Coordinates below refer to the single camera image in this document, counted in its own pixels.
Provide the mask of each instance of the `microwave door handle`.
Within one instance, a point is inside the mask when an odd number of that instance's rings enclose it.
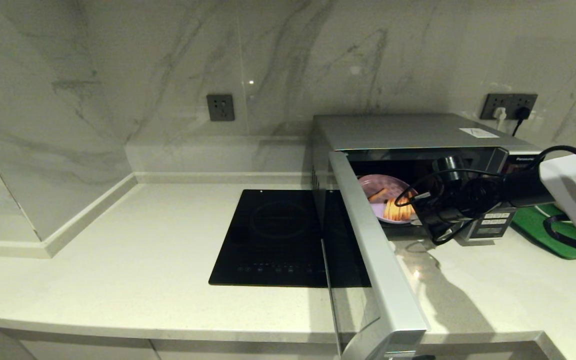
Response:
[[[428,322],[382,226],[343,152],[328,154],[336,187],[350,218],[379,317],[348,342],[342,360],[411,359]]]

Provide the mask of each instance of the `microwave door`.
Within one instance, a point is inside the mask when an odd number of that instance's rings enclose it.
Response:
[[[326,217],[330,207],[322,201],[340,195],[371,285],[331,286],[334,274],[327,274],[341,359],[411,359],[428,323],[346,154],[333,151],[328,160],[315,174],[318,208]]]

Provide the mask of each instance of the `microwave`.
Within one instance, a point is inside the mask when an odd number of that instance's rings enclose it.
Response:
[[[311,185],[320,223],[330,223],[332,203],[341,203],[370,280],[370,287],[339,288],[330,286],[334,274],[328,274],[339,354],[349,360],[412,359],[428,322],[385,231],[390,237],[432,234],[425,226],[381,223],[359,178],[382,174],[412,184],[446,157],[460,158],[467,169],[512,173],[541,149],[457,114],[317,115],[313,126]],[[415,189],[422,194],[427,186]],[[495,208],[455,240],[467,246],[500,238],[514,214],[513,207]]]

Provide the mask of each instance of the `green cutting board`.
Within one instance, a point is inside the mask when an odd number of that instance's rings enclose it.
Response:
[[[539,205],[546,214],[558,215],[563,214],[555,205]],[[545,248],[564,259],[576,259],[576,248],[561,243],[553,239],[544,229],[544,220],[546,216],[539,210],[532,207],[522,207],[517,210],[512,218],[512,225],[515,230],[519,231],[524,237],[528,237],[535,242],[542,244]],[[553,230],[576,240],[576,226],[571,223],[556,222],[552,226]]]

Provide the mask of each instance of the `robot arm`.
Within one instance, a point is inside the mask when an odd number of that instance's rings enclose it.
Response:
[[[574,155],[543,161],[546,153],[555,150]],[[438,163],[459,164],[459,161],[445,158]],[[411,202],[436,245],[449,241],[472,221],[503,203],[521,208],[557,201],[576,225],[576,148],[553,146],[540,153],[526,170],[506,175],[444,167],[447,168],[432,174],[439,175],[441,191],[418,195]],[[468,178],[468,172],[489,176]],[[457,231],[453,230],[455,224],[462,224]]]

